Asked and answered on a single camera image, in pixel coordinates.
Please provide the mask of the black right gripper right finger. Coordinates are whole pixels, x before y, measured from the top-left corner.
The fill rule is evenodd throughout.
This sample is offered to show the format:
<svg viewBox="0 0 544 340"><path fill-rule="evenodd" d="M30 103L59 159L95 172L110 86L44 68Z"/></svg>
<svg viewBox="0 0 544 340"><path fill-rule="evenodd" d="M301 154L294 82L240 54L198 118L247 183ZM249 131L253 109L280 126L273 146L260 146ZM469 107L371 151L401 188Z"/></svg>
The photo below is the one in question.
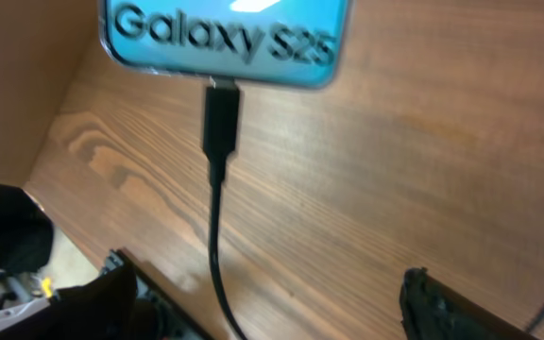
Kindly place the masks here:
<svg viewBox="0 0 544 340"><path fill-rule="evenodd" d="M401 325L408 340L536 340L536 315L523 328L472 302L428 274L405 271L399 291Z"/></svg>

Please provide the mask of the blue screen smartphone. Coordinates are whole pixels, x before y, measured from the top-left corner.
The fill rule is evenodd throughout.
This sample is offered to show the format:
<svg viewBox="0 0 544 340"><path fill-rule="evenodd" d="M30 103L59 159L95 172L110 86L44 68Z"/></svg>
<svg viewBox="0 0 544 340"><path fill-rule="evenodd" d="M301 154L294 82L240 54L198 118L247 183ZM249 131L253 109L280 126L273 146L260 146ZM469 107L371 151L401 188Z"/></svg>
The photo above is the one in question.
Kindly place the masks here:
<svg viewBox="0 0 544 340"><path fill-rule="evenodd" d="M322 89L339 68L351 0L99 0L99 39L153 75Z"/></svg>

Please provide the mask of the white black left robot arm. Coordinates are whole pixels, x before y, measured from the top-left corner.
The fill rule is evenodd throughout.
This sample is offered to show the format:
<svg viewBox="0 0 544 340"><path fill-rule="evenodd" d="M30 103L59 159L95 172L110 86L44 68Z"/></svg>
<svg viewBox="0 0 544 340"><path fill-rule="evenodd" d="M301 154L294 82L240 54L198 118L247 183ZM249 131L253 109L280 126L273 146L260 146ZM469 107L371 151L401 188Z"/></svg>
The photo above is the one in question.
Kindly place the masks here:
<svg viewBox="0 0 544 340"><path fill-rule="evenodd" d="M0 184L0 331L47 307L40 271L49 263L54 226L26 192Z"/></svg>

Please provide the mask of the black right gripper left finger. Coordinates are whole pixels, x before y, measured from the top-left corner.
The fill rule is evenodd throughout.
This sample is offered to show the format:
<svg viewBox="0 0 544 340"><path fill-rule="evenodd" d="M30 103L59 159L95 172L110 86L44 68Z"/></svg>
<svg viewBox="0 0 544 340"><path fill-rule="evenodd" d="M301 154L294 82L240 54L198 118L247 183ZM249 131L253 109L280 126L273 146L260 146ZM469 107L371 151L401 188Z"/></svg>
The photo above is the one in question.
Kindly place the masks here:
<svg viewBox="0 0 544 340"><path fill-rule="evenodd" d="M136 289L134 269L118 267L61 290L49 307L0 331L0 340L127 339Z"/></svg>

